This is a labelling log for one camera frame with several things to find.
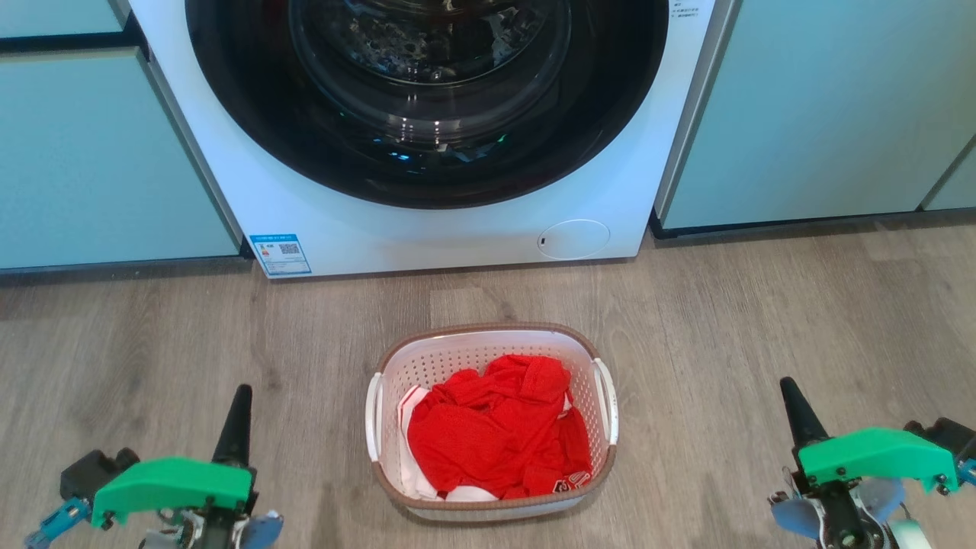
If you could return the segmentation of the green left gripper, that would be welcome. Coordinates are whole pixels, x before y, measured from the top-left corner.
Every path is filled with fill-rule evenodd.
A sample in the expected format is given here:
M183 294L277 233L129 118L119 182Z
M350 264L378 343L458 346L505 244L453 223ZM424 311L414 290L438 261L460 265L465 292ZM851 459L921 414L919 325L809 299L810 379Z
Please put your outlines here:
M136 463L95 491L91 524L109 529L133 513L170 511L168 531L149 531L146 548L271 548L282 514L253 515L255 474L249 468L253 388L240 384L217 439L212 462L164 457Z

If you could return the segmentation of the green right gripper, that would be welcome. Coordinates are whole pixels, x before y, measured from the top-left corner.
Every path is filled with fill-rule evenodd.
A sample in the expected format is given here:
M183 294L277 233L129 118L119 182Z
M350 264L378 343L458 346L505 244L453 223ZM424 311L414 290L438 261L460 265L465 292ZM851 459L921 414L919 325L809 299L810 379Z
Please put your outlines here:
M798 469L769 497L775 524L816 548L930 548L905 507L905 480L948 496L961 487L961 449L944 429L863 429L830 438L795 379L779 387ZM896 511L905 518L894 518Z

